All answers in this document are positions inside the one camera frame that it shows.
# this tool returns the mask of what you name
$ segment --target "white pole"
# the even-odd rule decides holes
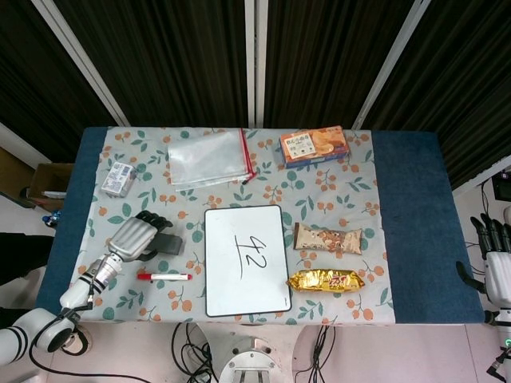
[[[247,49],[248,127],[256,127],[256,3],[245,0],[245,46]]]
[[[101,75],[53,0],[32,0],[32,4],[34,4],[46,24],[48,24],[53,31],[55,37],[62,46],[64,46],[65,51],[74,61],[81,74],[83,74],[85,79],[89,82],[90,86],[117,124],[119,126],[130,126],[126,115],[121,110],[113,94],[101,78]]]
[[[386,59],[383,62],[376,80],[374,80],[373,86],[367,94],[366,100],[364,101],[360,112],[358,112],[357,118],[355,118],[355,122],[351,127],[353,130],[359,130],[362,127],[367,114],[382,91],[392,69],[394,69],[402,51],[405,49],[406,44],[410,40],[412,33],[421,21],[422,15],[426,12],[430,1],[431,0],[415,0],[414,4],[410,8],[410,12],[408,12],[405,21],[402,23],[398,36],[394,40],[394,44],[390,48],[389,53],[386,55]]]
[[[256,0],[255,32],[255,123],[257,128],[264,126],[264,87],[266,85],[266,51],[268,32],[268,0]]]

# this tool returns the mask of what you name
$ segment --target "orange snack box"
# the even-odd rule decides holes
[[[350,151],[340,125],[283,134],[279,142],[286,168],[338,160]]]

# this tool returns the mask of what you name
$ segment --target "snack box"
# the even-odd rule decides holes
[[[339,160],[350,151],[340,125],[283,134],[279,143],[286,168]]]
[[[125,197],[136,177],[137,170],[133,166],[114,162],[101,190],[112,197]]]

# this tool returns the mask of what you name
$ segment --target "black curtain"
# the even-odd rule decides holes
[[[55,2],[130,124],[248,125],[243,0]]]
[[[362,129],[436,132],[453,188],[509,156],[511,1],[432,1]]]
[[[115,124],[31,2],[0,0],[0,122],[55,162]]]
[[[412,0],[269,2],[266,128],[351,128]]]

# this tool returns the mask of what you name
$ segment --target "whiteboard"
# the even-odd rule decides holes
[[[206,315],[291,309],[280,207],[205,213]]]

